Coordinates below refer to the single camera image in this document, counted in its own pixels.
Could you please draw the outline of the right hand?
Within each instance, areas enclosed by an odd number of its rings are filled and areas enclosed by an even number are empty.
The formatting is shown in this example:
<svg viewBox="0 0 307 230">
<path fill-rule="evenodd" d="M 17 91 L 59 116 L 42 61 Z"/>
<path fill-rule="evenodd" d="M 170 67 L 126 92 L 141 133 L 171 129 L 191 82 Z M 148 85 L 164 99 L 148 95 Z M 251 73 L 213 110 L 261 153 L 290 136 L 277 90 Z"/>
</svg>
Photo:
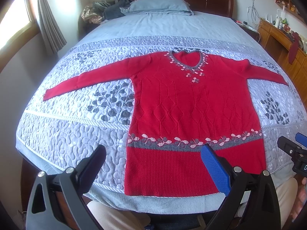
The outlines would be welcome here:
<svg viewBox="0 0 307 230">
<path fill-rule="evenodd" d="M 299 213 L 301 212 L 305 201 L 306 201 L 306 177 L 304 177 L 301 181 L 301 185 L 298 187 L 297 197 L 295 199 L 295 203 L 292 209 L 292 218 L 295 220 Z"/>
</svg>

